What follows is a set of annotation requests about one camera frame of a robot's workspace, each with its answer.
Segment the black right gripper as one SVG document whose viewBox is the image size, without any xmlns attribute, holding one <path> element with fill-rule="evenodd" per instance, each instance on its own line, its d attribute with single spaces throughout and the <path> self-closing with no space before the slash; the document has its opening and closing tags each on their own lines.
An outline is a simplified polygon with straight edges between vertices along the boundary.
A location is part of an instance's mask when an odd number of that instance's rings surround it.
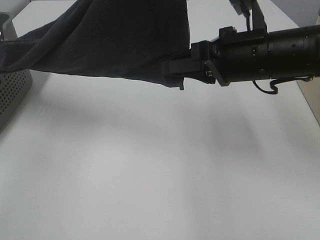
<svg viewBox="0 0 320 240">
<path fill-rule="evenodd" d="M 265 80 L 268 74 L 266 28 L 237 32 L 229 26 L 219 30 L 214 41 L 191 44 L 191 59 L 200 62 L 201 76 L 209 83 L 227 87 L 230 83 Z M 184 78 L 193 72 L 187 59 L 164 61 L 161 74 L 165 86 L 184 90 Z"/>
</svg>

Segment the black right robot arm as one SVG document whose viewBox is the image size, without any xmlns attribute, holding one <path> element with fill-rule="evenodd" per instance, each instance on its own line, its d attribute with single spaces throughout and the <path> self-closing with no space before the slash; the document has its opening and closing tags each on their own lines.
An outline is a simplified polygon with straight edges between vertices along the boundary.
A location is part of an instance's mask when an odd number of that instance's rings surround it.
<svg viewBox="0 0 320 240">
<path fill-rule="evenodd" d="M 232 26 L 219 30 L 212 41 L 193 43 L 191 48 L 165 61 L 166 77 L 190 78 L 206 84 L 268 80 L 276 95 L 282 83 L 309 82 L 320 75 L 320 27 L 318 25 L 266 32 L 237 32 Z"/>
</svg>

